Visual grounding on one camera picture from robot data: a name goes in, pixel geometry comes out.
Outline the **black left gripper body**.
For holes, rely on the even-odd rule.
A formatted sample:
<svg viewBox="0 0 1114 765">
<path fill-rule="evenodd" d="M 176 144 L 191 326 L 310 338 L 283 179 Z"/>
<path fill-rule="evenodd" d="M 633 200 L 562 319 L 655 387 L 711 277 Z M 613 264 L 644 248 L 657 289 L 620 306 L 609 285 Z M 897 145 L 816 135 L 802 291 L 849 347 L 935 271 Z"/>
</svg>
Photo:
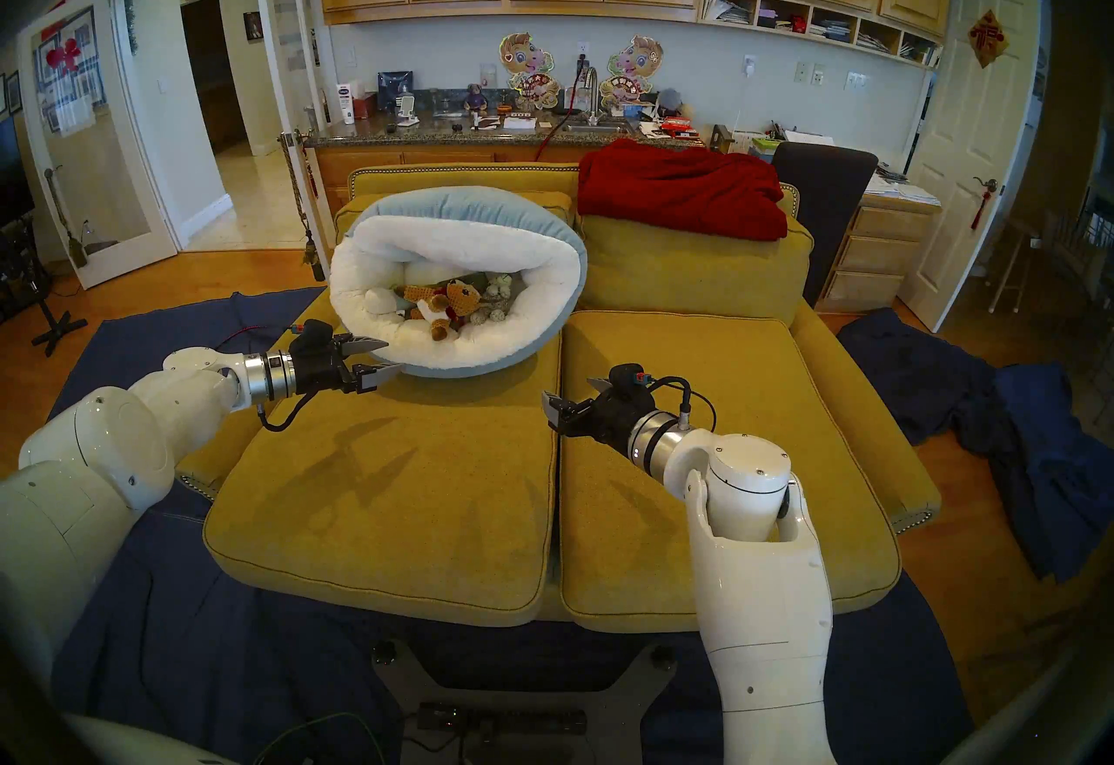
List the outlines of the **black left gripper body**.
<svg viewBox="0 0 1114 765">
<path fill-rule="evenodd" d="M 300 333 L 292 341 L 293 395 L 323 391 L 356 393 L 358 380 L 346 365 L 350 333 Z"/>
</svg>

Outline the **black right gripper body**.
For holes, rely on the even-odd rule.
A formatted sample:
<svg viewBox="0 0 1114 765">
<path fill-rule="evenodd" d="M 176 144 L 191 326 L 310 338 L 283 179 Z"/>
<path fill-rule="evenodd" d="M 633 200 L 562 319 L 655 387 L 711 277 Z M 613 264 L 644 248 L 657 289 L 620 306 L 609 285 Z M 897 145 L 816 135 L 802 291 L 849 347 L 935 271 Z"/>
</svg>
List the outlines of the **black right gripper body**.
<svg viewBox="0 0 1114 765">
<path fill-rule="evenodd" d="M 631 437 L 655 412 L 653 395 L 597 395 L 569 409 L 569 437 L 590 437 L 615 451 L 629 451 Z"/>
</svg>

